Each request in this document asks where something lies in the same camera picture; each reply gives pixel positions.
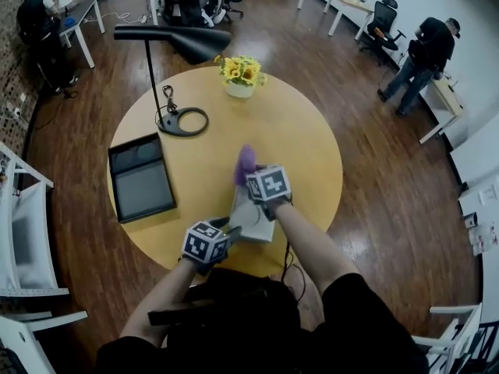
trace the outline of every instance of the person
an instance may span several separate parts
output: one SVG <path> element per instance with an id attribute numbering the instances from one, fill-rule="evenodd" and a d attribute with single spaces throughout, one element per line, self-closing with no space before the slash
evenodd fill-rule
<path id="1" fill-rule="evenodd" d="M 428 373 L 426 356 L 334 241 L 284 197 L 268 202 L 267 209 L 320 292 L 324 323 L 313 332 L 302 330 L 293 293 L 269 278 L 214 269 L 205 284 L 190 288 L 196 273 L 210 267 L 183 256 L 135 308 L 119 339 L 101 347 L 96 372 Z M 189 297 L 203 287 L 197 298 Z M 252 291 L 262 300 L 241 298 L 231 305 L 235 295 Z M 149 312 L 181 306 L 188 314 L 190 305 L 180 302 L 201 306 L 210 295 L 219 304 L 210 311 L 213 319 L 194 315 L 170 325 L 150 323 Z"/>
<path id="2" fill-rule="evenodd" d="M 403 118 L 410 113 L 412 102 L 432 79 L 442 78 L 447 60 L 452 58 L 454 37 L 460 38 L 460 31 L 461 26 L 454 18 L 443 23 L 431 17 L 416 30 L 417 41 L 409 44 L 409 56 L 402 69 L 385 90 L 377 90 L 378 96 L 385 102 L 397 93 L 403 83 L 414 78 L 395 112 L 398 117 Z"/>
<path id="3" fill-rule="evenodd" d="M 60 19 L 52 0 L 23 0 L 17 10 L 19 35 L 44 78 L 57 94 L 78 77 L 68 66 L 58 37 Z"/>

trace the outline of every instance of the jeans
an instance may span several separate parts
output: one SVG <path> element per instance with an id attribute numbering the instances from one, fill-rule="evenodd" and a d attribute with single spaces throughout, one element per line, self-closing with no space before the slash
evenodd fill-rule
<path id="1" fill-rule="evenodd" d="M 31 46 L 30 53 L 53 90 L 68 85 L 73 77 L 73 71 L 65 59 L 64 49 L 57 34 L 52 33 Z"/>
<path id="2" fill-rule="evenodd" d="M 418 68 L 412 59 L 408 57 L 404 66 L 402 66 L 395 78 L 388 84 L 386 90 L 383 91 L 383 94 L 387 100 L 392 98 L 397 93 L 398 89 L 400 89 L 400 86 L 413 77 L 414 80 L 405 92 L 398 107 L 398 110 L 402 114 L 407 114 L 411 111 L 411 104 L 414 99 L 419 92 L 428 85 L 434 77 L 434 74 L 435 71 L 431 69 Z"/>

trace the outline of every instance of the lamp base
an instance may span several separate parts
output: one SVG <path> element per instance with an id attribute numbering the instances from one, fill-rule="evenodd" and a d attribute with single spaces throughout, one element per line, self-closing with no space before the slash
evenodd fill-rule
<path id="1" fill-rule="evenodd" d="M 206 119 L 205 123 L 203 126 L 201 126 L 201 129 L 195 130 L 193 132 L 188 132 L 186 130 L 183 130 L 180 128 L 180 119 L 182 118 L 183 115 L 189 114 L 190 112 L 196 112 Z M 162 117 L 163 121 L 157 121 L 156 125 L 157 128 L 159 129 L 160 132 L 172 135 L 172 136 L 178 136 L 178 137 L 194 137 L 206 130 L 208 127 L 208 124 L 210 123 L 210 119 L 208 118 L 208 115 L 205 111 L 203 111 L 201 108 L 182 108 L 178 109 L 174 112 L 169 112 L 165 116 Z"/>

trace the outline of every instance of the purple object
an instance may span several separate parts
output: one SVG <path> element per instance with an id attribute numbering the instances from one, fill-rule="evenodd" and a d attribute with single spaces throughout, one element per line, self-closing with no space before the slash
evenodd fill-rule
<path id="1" fill-rule="evenodd" d="M 234 183 L 237 185 L 246 185 L 246 175 L 254 173 L 257 169 L 257 156 L 254 149 L 245 144 L 239 151 L 237 163 L 234 170 Z"/>

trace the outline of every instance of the brick wall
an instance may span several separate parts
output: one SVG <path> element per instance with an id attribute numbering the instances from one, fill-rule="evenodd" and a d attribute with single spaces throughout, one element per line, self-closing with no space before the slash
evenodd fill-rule
<path id="1" fill-rule="evenodd" d="M 31 119 L 43 79 L 29 60 L 27 50 L 16 32 L 16 13 L 22 0 L 0 0 L 0 140 L 20 155 L 26 130 L 7 111 L 7 104 L 21 107 L 23 117 Z M 19 97 L 27 96 L 24 104 Z"/>

